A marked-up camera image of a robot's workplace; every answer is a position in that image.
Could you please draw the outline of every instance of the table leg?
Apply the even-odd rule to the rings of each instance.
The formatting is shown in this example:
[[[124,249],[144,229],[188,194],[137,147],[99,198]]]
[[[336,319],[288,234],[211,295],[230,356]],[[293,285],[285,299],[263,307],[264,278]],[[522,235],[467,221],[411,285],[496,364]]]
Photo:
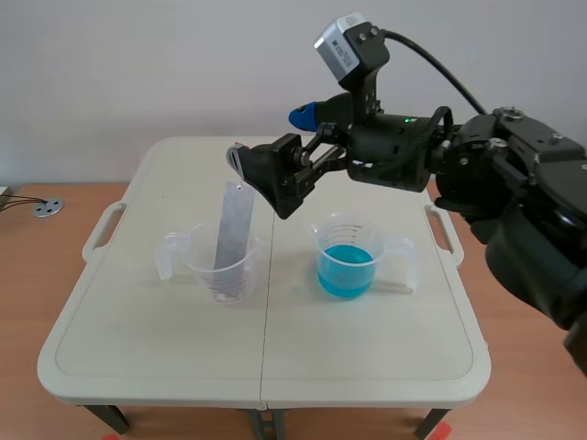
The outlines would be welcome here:
[[[285,436],[285,411],[286,410],[271,410],[271,418],[273,420],[273,430],[275,431],[276,440],[286,440]]]
[[[419,440],[424,440],[428,435],[437,427],[437,424],[442,420],[442,418],[447,415],[450,410],[439,410],[434,409],[430,410],[427,414],[426,418],[422,421],[420,425],[414,431],[414,435]]]
[[[250,427],[255,435],[255,440],[266,440],[265,436],[265,422],[261,417],[262,412],[259,410],[245,410],[249,415]]]
[[[118,434],[124,434],[130,428],[124,414],[114,405],[84,406],[90,413],[114,429]]]

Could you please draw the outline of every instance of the blue cap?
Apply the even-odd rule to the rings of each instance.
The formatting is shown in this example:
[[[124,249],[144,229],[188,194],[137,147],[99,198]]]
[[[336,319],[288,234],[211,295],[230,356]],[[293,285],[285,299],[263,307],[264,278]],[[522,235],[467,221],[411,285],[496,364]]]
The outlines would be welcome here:
[[[316,132],[316,102],[302,105],[290,113],[290,124],[303,131]]]

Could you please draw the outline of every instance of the red object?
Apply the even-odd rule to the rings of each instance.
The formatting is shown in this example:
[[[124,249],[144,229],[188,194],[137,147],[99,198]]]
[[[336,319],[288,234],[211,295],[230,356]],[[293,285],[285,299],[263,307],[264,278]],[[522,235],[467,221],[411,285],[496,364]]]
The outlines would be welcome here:
[[[440,422],[428,440],[446,440],[449,438],[450,431],[452,431],[452,428],[449,424]]]

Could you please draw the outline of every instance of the blue liquid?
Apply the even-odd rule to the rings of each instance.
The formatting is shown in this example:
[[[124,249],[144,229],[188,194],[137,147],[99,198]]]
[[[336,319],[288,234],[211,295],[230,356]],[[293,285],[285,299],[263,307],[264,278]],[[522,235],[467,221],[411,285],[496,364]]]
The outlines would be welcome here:
[[[336,245],[326,253],[338,261],[359,264],[373,261],[371,255],[361,248]],[[352,267],[339,264],[320,254],[318,259],[318,281],[324,289],[339,298],[350,300],[367,291],[375,275],[375,265]]]

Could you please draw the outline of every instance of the measuring cup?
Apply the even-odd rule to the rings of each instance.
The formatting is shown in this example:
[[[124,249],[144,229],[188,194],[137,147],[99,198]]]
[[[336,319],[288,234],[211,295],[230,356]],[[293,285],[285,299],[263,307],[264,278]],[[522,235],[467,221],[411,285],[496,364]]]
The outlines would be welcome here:
[[[201,223],[190,232],[167,234],[155,252],[155,264],[162,280],[173,274],[173,254],[194,272],[219,303],[235,303],[247,298],[257,284],[257,259],[263,242],[249,235],[247,254],[225,268],[215,268],[218,225]]]
[[[332,214],[312,225],[318,250],[318,281],[329,293],[353,299],[367,291],[377,263],[385,256],[405,259],[405,286],[415,292],[418,263],[414,243],[386,234],[378,225],[355,214]]]

